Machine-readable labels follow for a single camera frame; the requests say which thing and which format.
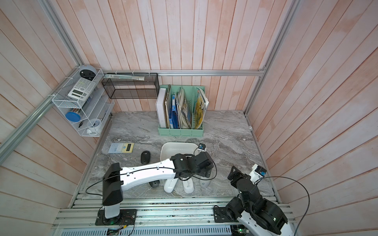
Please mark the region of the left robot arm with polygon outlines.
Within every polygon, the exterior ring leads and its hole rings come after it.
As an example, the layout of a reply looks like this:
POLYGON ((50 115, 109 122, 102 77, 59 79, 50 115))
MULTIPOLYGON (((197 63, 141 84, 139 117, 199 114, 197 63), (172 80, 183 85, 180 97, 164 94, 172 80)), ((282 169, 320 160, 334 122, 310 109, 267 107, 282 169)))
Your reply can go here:
POLYGON ((123 192, 141 184, 160 180, 181 179, 187 181, 196 178, 211 180, 212 169, 216 165, 206 151, 198 154, 176 154, 169 159, 139 167, 121 167, 112 164, 101 181, 102 207, 98 219, 104 225, 115 225, 121 219, 120 203, 123 192))

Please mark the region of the dark grey mouse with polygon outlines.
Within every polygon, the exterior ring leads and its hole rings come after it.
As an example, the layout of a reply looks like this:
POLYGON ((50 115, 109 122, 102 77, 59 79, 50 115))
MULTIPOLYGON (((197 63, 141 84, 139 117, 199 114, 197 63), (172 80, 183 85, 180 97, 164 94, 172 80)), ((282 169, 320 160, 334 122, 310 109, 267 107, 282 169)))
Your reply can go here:
POLYGON ((160 181, 157 180, 157 181, 149 182, 149 185, 150 185, 152 188, 159 187, 159 185, 160 185, 160 181))

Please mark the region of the white mouse with label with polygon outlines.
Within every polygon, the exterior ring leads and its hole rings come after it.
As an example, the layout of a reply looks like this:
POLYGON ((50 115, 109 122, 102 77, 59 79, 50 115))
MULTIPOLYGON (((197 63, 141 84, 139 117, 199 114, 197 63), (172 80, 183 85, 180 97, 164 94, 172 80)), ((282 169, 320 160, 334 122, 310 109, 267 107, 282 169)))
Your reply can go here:
POLYGON ((194 183, 192 179, 188 179, 186 181, 182 181, 184 192, 187 194, 192 194, 194 192, 194 183))

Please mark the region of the black slim mouse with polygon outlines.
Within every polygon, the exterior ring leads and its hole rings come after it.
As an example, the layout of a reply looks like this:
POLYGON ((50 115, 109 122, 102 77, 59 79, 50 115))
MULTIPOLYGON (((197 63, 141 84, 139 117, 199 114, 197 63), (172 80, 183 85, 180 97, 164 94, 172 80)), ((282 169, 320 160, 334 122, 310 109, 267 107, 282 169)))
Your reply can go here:
POLYGON ((147 150, 143 151, 140 156, 140 162, 142 165, 147 165, 150 163, 151 153, 147 150))

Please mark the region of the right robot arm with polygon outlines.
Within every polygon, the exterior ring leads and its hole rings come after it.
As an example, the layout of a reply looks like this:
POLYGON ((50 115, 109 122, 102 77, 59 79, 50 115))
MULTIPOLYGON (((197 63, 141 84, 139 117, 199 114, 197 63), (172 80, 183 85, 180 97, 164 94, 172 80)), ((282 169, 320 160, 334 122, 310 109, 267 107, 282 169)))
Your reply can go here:
POLYGON ((242 173, 235 166, 231 167, 227 179, 239 195, 226 205, 226 216, 259 236, 295 236, 302 221, 299 221, 295 231, 291 230, 281 208, 260 194, 258 184, 269 178, 267 170, 257 164, 249 174, 242 173))

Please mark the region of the white storage box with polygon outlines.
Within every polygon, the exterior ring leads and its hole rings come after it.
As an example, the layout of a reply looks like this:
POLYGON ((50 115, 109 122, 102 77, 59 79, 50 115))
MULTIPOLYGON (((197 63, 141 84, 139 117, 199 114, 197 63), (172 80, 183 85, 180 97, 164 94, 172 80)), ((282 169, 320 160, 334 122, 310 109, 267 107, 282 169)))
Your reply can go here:
POLYGON ((165 143, 161 148, 160 161, 170 159, 176 154, 193 154, 197 148, 198 145, 193 143, 165 143))

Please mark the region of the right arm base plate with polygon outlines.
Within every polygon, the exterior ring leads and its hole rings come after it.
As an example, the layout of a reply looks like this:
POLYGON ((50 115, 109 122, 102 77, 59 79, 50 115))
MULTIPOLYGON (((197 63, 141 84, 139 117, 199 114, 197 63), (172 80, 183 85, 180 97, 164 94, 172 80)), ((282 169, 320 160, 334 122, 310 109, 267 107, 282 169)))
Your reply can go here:
POLYGON ((214 215, 214 221, 216 223, 236 222, 235 219, 232 219, 227 215, 226 207, 219 207, 218 205, 215 205, 213 207, 213 215, 214 215))

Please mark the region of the light grey mouse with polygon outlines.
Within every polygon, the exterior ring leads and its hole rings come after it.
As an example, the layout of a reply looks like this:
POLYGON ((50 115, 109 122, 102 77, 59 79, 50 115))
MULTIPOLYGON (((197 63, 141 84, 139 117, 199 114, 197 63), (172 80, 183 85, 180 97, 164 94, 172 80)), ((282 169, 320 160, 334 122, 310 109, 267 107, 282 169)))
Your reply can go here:
POLYGON ((199 180, 199 184, 203 188, 207 188, 209 186, 210 182, 211 182, 210 178, 201 178, 199 180))

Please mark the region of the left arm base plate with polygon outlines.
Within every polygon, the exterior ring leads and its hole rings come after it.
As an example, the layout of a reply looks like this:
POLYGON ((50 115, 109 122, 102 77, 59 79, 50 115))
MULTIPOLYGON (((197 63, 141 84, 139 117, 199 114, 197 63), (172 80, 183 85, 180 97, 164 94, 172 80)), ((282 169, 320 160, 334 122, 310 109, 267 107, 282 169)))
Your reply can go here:
POLYGON ((134 225, 137 216, 136 209, 121 209, 120 214, 113 218, 105 218, 105 210, 100 209, 97 213, 95 221, 96 226, 120 226, 120 225, 134 225))

